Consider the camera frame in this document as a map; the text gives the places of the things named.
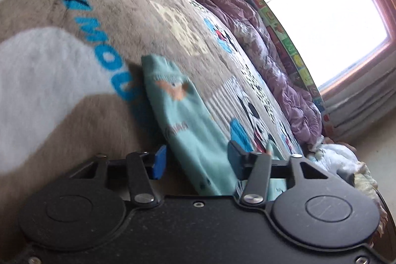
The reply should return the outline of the teal patterned child garment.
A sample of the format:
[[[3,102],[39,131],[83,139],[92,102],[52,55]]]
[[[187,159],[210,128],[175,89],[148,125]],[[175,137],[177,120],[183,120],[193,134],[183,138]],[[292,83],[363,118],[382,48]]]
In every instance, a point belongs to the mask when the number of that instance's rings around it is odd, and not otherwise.
[[[144,83],[155,118],[181,169],[201,196],[232,195],[238,179],[228,144],[288,159],[270,131],[264,107],[232,77],[204,100],[178,66],[157,55],[142,57]]]

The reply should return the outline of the white cream clothes pile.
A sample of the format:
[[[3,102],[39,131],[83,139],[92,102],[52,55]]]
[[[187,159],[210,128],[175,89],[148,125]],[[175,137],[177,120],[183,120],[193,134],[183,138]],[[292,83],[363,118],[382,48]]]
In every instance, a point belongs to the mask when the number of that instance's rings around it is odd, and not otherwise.
[[[379,198],[376,180],[367,164],[359,161],[355,152],[355,148],[346,143],[322,142],[309,148],[307,158],[322,169],[338,175],[375,203],[379,210],[380,222],[374,236],[382,237],[388,223],[388,214]]]

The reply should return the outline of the wooden window frame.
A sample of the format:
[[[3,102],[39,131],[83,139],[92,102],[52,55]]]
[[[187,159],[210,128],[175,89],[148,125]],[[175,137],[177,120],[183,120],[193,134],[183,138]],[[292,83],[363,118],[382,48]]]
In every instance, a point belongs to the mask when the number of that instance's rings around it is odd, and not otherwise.
[[[395,45],[395,0],[265,0],[320,94],[340,93]]]

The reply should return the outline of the colourful alphabet headboard panel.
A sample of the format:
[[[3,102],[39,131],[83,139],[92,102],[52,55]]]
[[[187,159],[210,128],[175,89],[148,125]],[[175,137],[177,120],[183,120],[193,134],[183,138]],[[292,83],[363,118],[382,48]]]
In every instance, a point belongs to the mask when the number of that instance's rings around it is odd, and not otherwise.
[[[323,134],[331,137],[334,134],[334,127],[326,110],[325,102],[288,33],[264,0],[246,1],[260,15],[291,81],[294,85],[310,93],[313,103],[322,116]]]

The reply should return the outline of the purple crumpled duvet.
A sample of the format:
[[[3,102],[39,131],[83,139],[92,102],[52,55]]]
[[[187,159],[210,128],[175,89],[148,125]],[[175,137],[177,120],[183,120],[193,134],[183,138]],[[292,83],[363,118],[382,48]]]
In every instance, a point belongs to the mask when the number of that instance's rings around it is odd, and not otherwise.
[[[232,32],[266,82],[288,120],[295,139],[315,145],[322,137],[322,116],[310,93],[287,75],[276,46],[257,10],[244,0],[195,0]]]

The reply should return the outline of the Mickey Mouse bed blanket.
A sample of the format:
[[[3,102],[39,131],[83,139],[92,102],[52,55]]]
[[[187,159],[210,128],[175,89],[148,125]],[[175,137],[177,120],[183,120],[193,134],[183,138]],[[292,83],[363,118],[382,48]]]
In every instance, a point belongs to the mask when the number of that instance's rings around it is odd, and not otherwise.
[[[161,136],[141,58],[193,82],[224,134],[301,148],[230,29],[195,0],[1,0],[1,232],[24,200],[96,153],[122,157]]]

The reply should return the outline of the grey window curtain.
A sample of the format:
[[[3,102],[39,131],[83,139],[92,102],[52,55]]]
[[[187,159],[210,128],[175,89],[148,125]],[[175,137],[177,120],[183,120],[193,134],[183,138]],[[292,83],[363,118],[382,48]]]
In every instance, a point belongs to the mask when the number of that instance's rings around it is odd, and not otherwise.
[[[323,129],[335,140],[355,139],[395,109],[395,68],[358,83],[324,101]]]

